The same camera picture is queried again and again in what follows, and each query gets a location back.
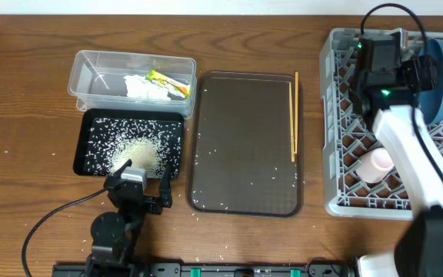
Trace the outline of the white napkin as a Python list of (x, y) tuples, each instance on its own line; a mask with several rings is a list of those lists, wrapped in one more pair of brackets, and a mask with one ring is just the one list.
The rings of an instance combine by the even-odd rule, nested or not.
[(169, 90), (161, 83), (149, 80), (145, 76), (126, 75), (125, 80), (126, 95), (129, 98), (152, 99), (152, 100), (170, 100)]

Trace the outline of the pink cup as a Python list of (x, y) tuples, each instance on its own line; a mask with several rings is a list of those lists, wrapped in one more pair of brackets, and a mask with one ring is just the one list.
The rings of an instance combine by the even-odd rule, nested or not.
[(393, 168), (394, 162), (387, 150), (377, 148), (359, 158), (360, 165), (355, 170), (357, 176), (364, 182), (380, 182)]

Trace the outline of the yellow green snack wrapper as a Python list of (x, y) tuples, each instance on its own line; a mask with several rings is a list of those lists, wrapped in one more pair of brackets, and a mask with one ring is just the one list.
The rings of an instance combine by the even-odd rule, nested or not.
[(151, 70), (146, 76), (146, 80), (165, 88), (168, 93), (172, 95), (176, 95), (181, 98), (188, 98), (191, 92), (191, 86), (180, 83), (179, 81), (174, 80), (166, 75), (163, 75), (160, 72), (155, 70)]

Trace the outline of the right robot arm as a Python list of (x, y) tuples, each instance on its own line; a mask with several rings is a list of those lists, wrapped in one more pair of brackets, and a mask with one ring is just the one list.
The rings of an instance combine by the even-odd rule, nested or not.
[(395, 248), (357, 259), (356, 276), (443, 276), (443, 157), (428, 124), (443, 120), (443, 42), (425, 39), (401, 59), (394, 35), (357, 44), (353, 108), (391, 157), (413, 219)]

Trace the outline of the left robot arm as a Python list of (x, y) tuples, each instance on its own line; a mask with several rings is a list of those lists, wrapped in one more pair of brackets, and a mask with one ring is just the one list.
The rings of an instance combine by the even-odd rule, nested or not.
[(149, 266), (135, 256), (135, 247), (147, 214), (160, 215), (172, 206), (171, 167), (165, 167), (158, 196), (144, 194), (147, 172), (128, 160), (108, 176), (104, 189), (118, 210), (99, 215), (92, 223), (92, 253), (83, 276), (139, 277), (150, 275)]

